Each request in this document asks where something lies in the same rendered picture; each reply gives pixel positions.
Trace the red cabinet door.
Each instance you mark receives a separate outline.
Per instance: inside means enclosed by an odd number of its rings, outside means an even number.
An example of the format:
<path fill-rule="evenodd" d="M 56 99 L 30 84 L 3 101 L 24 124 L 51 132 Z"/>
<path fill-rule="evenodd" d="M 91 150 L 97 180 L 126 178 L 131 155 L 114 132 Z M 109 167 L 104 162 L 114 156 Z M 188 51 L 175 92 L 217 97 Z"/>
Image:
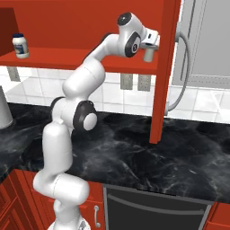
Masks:
<path fill-rule="evenodd" d="M 155 79 L 155 96 L 151 119 L 149 142 L 157 144 L 162 138 L 164 110 L 169 77 L 173 62 L 174 38 L 179 19 L 181 0 L 164 0 L 163 19 L 160 31 L 160 47 Z"/>

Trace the black dishwasher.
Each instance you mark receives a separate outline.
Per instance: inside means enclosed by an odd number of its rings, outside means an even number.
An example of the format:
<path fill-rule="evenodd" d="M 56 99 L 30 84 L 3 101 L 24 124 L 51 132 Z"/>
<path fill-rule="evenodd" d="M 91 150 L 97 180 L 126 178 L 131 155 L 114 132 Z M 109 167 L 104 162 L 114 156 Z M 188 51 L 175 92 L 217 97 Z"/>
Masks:
<path fill-rule="evenodd" d="M 212 201 L 103 185 L 106 230 L 202 230 Z"/>

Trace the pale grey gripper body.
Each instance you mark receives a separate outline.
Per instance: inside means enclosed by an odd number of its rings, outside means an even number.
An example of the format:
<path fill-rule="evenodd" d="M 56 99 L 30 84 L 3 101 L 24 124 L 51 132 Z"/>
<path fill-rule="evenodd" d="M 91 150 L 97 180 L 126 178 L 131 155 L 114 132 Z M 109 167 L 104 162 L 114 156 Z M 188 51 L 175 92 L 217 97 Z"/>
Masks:
<path fill-rule="evenodd" d="M 159 46 L 156 44 L 155 45 L 141 44 L 140 48 L 142 48 L 145 51 L 145 54 L 143 57 L 144 61 L 147 63 L 151 63 L 154 58 L 154 53 L 156 50 L 159 49 Z"/>

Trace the white mayonnaise jar blue lid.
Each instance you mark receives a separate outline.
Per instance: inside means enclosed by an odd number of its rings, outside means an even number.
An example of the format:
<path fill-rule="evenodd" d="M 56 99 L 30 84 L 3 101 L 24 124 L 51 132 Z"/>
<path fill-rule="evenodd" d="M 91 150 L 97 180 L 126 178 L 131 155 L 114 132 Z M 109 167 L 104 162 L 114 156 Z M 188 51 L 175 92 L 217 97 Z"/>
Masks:
<path fill-rule="evenodd" d="M 18 58 L 27 58 L 29 56 L 27 40 L 22 33 L 15 33 L 13 35 L 13 46 Z"/>

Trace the grey tapered container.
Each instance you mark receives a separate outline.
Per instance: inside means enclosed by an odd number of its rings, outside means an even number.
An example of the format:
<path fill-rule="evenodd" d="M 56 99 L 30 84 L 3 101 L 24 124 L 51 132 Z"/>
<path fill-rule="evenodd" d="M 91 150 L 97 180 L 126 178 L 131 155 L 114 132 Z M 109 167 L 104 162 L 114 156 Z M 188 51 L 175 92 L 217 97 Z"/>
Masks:
<path fill-rule="evenodd" d="M 4 96 L 4 91 L 0 85 L 0 129 L 7 128 L 13 123 L 12 113 L 9 109 L 7 100 Z"/>

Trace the red wall cabinet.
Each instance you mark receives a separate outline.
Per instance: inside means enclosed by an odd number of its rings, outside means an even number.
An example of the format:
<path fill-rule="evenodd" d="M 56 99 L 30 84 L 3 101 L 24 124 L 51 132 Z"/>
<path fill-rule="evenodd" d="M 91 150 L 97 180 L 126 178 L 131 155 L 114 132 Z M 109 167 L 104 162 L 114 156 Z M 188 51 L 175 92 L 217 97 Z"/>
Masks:
<path fill-rule="evenodd" d="M 108 33 L 118 31 L 117 18 L 132 12 L 147 27 L 161 31 L 164 0 L 0 0 L 0 66 L 75 69 Z M 29 56 L 18 58 L 13 35 L 22 33 Z M 154 74 L 154 61 L 106 57 L 108 72 Z"/>

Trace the red base cabinet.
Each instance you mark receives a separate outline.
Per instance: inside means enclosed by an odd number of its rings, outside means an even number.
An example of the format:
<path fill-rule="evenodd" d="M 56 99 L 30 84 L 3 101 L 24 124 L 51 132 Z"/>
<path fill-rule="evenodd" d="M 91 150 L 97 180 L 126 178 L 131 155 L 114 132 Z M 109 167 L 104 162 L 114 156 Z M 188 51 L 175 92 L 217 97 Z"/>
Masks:
<path fill-rule="evenodd" d="M 32 188 L 35 172 L 13 169 L 0 181 L 0 230 L 47 230 L 55 221 L 54 200 Z M 99 182 L 89 181 L 90 194 L 79 209 L 91 230 L 106 230 L 103 191 Z M 94 224 L 97 205 L 100 228 Z"/>
<path fill-rule="evenodd" d="M 230 230 L 230 204 L 216 202 L 209 212 L 204 230 Z"/>

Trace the grey wall socket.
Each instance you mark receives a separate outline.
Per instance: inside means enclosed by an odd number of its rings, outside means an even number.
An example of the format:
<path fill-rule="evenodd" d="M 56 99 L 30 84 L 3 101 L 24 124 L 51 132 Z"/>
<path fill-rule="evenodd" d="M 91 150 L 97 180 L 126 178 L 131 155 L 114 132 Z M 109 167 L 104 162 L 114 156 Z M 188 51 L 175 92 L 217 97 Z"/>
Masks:
<path fill-rule="evenodd" d="M 15 66 L 8 66 L 7 71 L 8 71 L 9 77 L 12 81 L 20 82 L 19 73 L 18 73 L 18 70 Z"/>
<path fill-rule="evenodd" d="M 137 89 L 139 91 L 149 92 L 151 86 L 151 75 L 139 75 Z"/>
<path fill-rule="evenodd" d="M 120 75 L 120 88 L 122 90 L 133 89 L 133 75 L 132 74 L 121 74 Z"/>

